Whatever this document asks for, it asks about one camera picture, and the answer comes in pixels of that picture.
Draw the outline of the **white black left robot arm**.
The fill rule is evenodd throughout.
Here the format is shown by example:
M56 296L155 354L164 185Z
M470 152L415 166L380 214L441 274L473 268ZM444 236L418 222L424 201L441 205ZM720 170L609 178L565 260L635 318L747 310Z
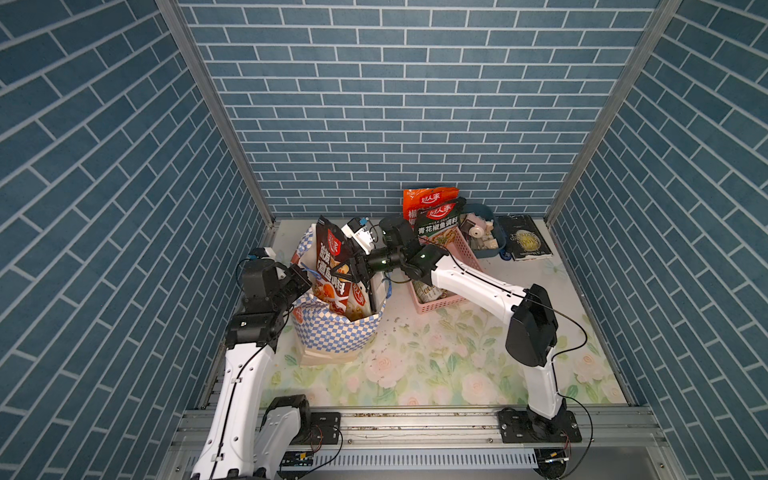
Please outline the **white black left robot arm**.
M307 272L257 248L243 262L240 285L243 310L227 326L223 386L192 479L276 479L290 443L310 429L303 394L274 398L258 418L280 335L311 287Z

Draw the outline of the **black red condiment packet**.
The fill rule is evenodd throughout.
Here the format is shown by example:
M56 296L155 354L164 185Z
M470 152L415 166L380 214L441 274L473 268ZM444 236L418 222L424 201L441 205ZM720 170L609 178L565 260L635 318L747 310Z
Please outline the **black red condiment packet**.
M333 313L345 315L351 284L348 280L334 276L332 270L338 267L341 274L348 274L346 264L349 251L345 248L344 233L325 217L321 216L315 226L316 268L313 293L329 304Z

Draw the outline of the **dark green fish condiment packet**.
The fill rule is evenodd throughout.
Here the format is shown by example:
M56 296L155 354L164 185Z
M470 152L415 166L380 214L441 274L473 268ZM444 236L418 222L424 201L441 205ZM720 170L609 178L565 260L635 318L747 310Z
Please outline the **dark green fish condiment packet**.
M466 199L458 197L440 205L418 211L414 223L414 232L428 243L448 245L457 236L459 216Z

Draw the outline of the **blue checkered paper bag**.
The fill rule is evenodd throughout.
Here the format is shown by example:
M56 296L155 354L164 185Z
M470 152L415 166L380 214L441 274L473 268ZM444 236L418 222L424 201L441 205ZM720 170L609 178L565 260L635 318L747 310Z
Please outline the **blue checkered paper bag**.
M310 290L295 302L292 312L299 342L299 363L319 366L350 362L375 337L391 286L381 273L373 276L373 292L366 290L373 308L369 317L350 321L346 315L333 313L329 304L313 293L317 276L314 240L315 227L310 226L292 258L292 263L304 269L312 283Z

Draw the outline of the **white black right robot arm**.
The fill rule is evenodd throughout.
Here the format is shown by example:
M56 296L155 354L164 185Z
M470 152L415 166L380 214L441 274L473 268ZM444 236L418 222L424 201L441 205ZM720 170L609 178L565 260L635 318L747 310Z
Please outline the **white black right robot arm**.
M371 222L355 217L342 227L342 245L349 250L349 271L333 275L369 284L377 273L401 270L410 280L455 293L487 310L507 327L505 348L524 367L531 421L552 424L564 418L567 397L559 391L555 359L558 320L543 287L527 288L496 279L469 266L447 247L421 240L409 222L394 215L382 219L384 246L378 248Z

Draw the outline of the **white green condiment packet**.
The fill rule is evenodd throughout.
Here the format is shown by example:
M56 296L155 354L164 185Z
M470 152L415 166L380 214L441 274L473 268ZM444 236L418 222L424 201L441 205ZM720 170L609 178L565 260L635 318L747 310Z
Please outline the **white green condiment packet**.
M345 315L350 321L357 321L372 315L373 308L369 294L359 284L352 284L349 290Z

